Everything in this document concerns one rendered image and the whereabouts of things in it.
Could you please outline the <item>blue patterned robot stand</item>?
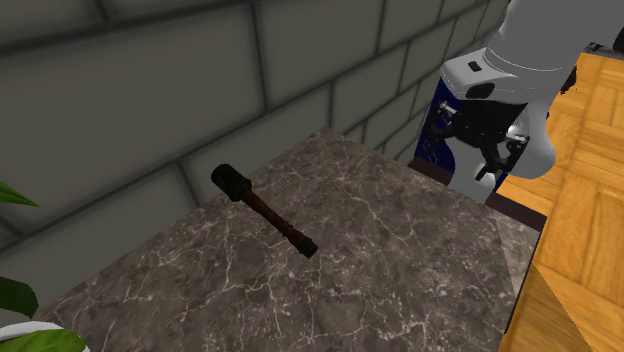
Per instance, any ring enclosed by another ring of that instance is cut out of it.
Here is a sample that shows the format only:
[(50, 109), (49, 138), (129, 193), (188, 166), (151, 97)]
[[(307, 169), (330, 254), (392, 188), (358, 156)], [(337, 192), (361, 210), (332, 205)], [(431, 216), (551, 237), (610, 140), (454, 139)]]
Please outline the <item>blue patterned robot stand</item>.
[(516, 142), (509, 131), (525, 106), (484, 99), (492, 88), (491, 83), (479, 84), (476, 94), (459, 99), (439, 80), (414, 155), (453, 173), (456, 157), (448, 140), (456, 138), (481, 153), (479, 178), (492, 175), (500, 187), (525, 145), (524, 138)]

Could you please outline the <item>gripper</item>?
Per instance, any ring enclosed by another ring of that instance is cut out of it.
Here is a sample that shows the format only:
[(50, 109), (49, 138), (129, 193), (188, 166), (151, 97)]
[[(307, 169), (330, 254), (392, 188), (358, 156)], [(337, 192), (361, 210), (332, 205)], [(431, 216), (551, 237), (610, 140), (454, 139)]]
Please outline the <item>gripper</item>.
[[(499, 170), (509, 173), (530, 142), (528, 135), (507, 134), (525, 107), (525, 103), (465, 100), (456, 111), (447, 101), (442, 101), (424, 126), (426, 141), (437, 145), (453, 137), (453, 152), (480, 149), (485, 164), (476, 174), (476, 181), (486, 173), (495, 174)], [(505, 144), (507, 157), (500, 156), (500, 143)]]

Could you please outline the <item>green plant in white pot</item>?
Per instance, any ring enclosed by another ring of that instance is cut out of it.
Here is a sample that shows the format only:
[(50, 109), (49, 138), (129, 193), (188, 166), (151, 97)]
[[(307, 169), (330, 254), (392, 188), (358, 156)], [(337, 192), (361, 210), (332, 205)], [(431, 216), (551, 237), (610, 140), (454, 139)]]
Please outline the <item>green plant in white pot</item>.
[(37, 296), (28, 284), (0, 276), (0, 310), (29, 318), (0, 327), (0, 352), (91, 352), (71, 330), (33, 320), (38, 308)]

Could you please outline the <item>black and brown hand tool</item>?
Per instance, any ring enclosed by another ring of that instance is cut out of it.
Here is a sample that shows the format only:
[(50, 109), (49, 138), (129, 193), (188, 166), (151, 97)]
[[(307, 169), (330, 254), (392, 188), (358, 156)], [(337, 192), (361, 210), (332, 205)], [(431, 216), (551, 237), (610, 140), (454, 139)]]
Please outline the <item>black and brown hand tool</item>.
[(318, 250), (318, 245), (301, 231), (294, 228), (252, 189), (252, 181), (229, 164), (218, 165), (211, 173), (212, 182), (233, 202), (243, 202), (269, 222), (285, 237), (297, 251), (310, 259)]

